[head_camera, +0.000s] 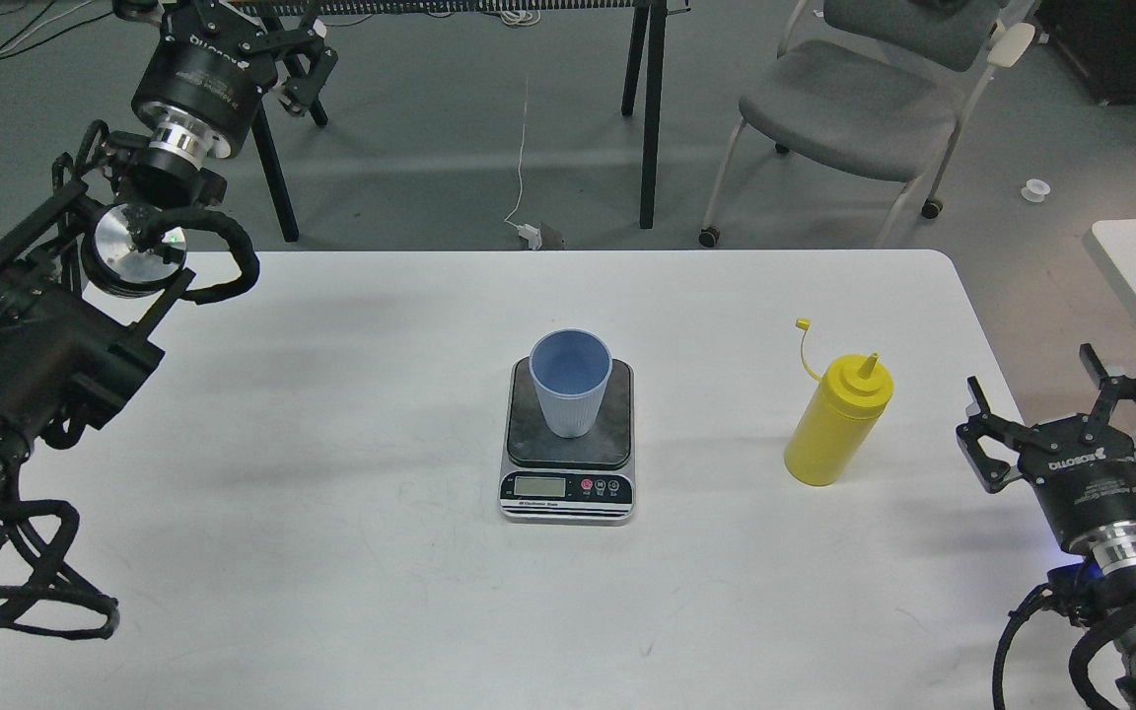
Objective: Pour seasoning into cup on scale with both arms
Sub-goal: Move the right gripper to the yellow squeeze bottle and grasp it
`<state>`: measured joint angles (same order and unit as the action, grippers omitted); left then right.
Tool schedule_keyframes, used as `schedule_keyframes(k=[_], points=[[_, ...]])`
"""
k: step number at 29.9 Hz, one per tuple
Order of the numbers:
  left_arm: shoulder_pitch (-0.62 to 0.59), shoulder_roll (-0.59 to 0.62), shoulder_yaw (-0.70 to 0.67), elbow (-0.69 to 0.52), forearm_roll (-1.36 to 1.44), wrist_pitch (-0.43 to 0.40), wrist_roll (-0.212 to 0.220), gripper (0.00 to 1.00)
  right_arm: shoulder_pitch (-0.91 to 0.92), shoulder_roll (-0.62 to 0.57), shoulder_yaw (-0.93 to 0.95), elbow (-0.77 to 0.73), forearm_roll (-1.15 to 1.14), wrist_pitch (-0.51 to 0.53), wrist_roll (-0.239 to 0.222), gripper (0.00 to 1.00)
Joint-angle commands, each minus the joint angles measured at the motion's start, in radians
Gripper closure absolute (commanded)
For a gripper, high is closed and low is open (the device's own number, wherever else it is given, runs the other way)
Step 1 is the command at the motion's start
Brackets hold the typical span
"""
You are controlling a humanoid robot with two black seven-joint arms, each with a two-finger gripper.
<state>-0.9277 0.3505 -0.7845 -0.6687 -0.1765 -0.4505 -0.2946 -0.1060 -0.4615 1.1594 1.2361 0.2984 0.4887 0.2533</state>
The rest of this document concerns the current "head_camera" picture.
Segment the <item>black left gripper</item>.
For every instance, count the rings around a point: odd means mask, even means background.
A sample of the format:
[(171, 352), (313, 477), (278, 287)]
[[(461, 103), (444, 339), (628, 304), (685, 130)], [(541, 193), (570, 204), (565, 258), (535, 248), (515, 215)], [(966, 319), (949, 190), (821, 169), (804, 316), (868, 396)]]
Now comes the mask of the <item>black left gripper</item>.
[[(285, 30), (275, 15), (259, 22), (233, 5), (112, 0), (112, 12), (130, 23), (161, 26), (131, 99), (132, 111), (154, 131), (154, 149), (190, 165), (239, 154), (265, 91), (278, 81), (274, 60), (287, 70), (272, 90), (285, 111), (328, 118), (320, 93), (339, 55), (325, 41), (319, 15), (302, 15), (296, 28)], [(270, 41), (272, 57), (252, 53), (261, 36)]]

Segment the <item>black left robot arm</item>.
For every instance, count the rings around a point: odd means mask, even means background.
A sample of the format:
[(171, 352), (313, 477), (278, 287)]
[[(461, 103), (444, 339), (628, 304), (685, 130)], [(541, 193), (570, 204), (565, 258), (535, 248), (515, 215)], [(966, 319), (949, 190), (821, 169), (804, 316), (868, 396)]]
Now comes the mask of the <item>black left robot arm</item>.
[(301, 237), (264, 108), (326, 125), (320, 91), (337, 55), (321, 1), (117, 1), (159, 40), (131, 106), (147, 134), (92, 122), (51, 166), (50, 197), (0, 240), (0, 629), (41, 603), (101, 617), (57, 637), (108, 638), (116, 599), (66, 562), (80, 513), (26, 500), (20, 467), (36, 442), (77, 444), (120, 414), (162, 360), (150, 335), (172, 306), (217, 303), (258, 279), (247, 229), (222, 212), (226, 182), (209, 159), (248, 137), (285, 242)]

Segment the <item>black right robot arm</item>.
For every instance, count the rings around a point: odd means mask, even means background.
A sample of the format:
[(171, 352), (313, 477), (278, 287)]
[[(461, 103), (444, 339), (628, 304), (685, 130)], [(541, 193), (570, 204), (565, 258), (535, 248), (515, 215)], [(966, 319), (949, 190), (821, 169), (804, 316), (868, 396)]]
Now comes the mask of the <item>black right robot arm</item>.
[(996, 709), (1005, 705), (1006, 653), (1042, 610), (1083, 632), (1067, 671), (1085, 705), (1110, 707), (1091, 680), (1091, 661), (1113, 646), (1124, 665), (1116, 687), (1136, 709), (1136, 376), (1108, 369), (1091, 343), (1083, 343), (1079, 359), (1099, 396), (1088, 412), (1054, 421), (1006, 421), (992, 412), (977, 378), (966, 382), (972, 403), (957, 438), (982, 488), (995, 494), (1027, 482), (1061, 551), (1078, 557), (1051, 569), (1010, 612), (993, 655)]

